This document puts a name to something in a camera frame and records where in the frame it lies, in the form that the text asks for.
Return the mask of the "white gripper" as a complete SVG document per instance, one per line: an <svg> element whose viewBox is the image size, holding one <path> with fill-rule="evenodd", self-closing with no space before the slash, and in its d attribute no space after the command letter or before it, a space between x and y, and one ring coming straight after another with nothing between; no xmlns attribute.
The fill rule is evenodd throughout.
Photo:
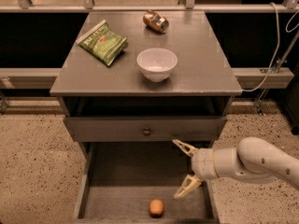
<svg viewBox="0 0 299 224"><path fill-rule="evenodd" d="M178 139L173 139L172 142L187 156L192 157L192 170L195 174L186 175L181 186L174 194L174 198L178 199L197 189L203 183L202 180L215 179L217 174L214 167L214 154L211 148L197 149Z"/></svg>

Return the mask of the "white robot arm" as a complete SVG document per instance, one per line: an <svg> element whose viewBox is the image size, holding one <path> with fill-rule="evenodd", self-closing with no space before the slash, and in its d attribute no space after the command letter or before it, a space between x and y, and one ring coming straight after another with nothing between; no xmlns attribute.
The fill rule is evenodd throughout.
<svg viewBox="0 0 299 224"><path fill-rule="evenodd" d="M182 198L204 181L229 177L267 184L281 179L299 189L299 160L257 137L242 139L231 148L196 148L174 139L173 143L191 158L193 175L187 175L175 198Z"/></svg>

